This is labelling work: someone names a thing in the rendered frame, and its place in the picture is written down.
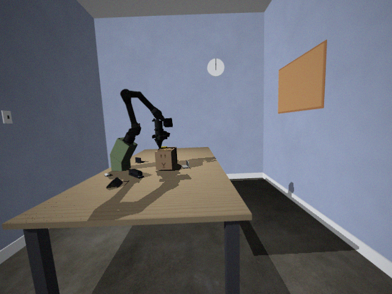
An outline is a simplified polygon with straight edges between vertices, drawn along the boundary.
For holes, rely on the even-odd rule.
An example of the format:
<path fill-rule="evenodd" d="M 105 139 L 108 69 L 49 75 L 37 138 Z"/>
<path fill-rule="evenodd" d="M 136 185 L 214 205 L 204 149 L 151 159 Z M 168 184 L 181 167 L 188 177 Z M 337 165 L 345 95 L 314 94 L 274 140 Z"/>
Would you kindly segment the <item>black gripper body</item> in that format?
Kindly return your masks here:
<path fill-rule="evenodd" d="M 162 131 L 164 130 L 163 127 L 156 127 L 154 130 L 155 130 L 155 135 L 152 135 L 152 138 L 156 138 L 158 140 L 167 139 L 166 135 L 162 135 Z"/>

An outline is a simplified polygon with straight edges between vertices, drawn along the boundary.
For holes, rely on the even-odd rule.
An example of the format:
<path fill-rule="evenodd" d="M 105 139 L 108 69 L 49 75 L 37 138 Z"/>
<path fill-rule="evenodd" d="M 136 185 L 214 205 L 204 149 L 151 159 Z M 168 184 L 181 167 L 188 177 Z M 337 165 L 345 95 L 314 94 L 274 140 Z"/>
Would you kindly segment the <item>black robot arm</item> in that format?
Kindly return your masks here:
<path fill-rule="evenodd" d="M 163 127 L 162 122 L 164 122 L 165 127 L 173 127 L 172 118 L 164 118 L 162 116 L 162 112 L 156 107 L 154 107 L 140 91 L 137 92 L 137 91 L 129 91 L 128 89 L 124 89 L 121 91 L 120 95 L 126 105 L 127 112 L 129 114 L 129 118 L 131 121 L 131 128 L 126 133 L 123 139 L 124 142 L 128 144 L 132 144 L 135 140 L 136 135 L 139 135 L 141 131 L 140 123 L 138 123 L 135 118 L 134 110 L 131 103 L 131 97 L 139 98 L 147 106 L 147 108 L 151 111 L 153 116 L 156 118 L 152 120 L 154 121 L 155 127 Z"/>

